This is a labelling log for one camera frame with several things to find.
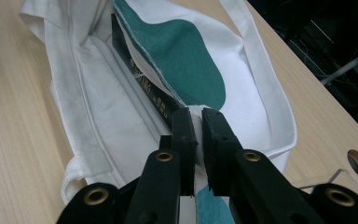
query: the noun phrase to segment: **black plastic mount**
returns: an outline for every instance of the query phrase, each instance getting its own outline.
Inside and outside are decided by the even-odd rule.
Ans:
[[[311,194],[296,189],[263,153],[241,148],[221,113],[204,109],[202,116],[208,181],[214,195],[230,198],[237,224],[358,223],[356,193],[334,184],[318,185]],[[178,223],[179,198],[192,194],[183,188],[194,186],[197,144],[188,110],[174,120],[180,128],[161,137],[138,179],[121,189],[103,183],[83,188],[58,223]]]

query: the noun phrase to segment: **teal fabric panel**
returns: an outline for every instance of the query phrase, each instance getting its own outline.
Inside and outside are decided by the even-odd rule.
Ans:
[[[134,47],[175,97],[186,105],[223,106],[224,80],[193,23],[173,20],[148,24],[124,0],[115,0],[114,6]]]
[[[197,224],[234,224],[231,212],[220,197],[214,197],[209,186],[196,195]]]

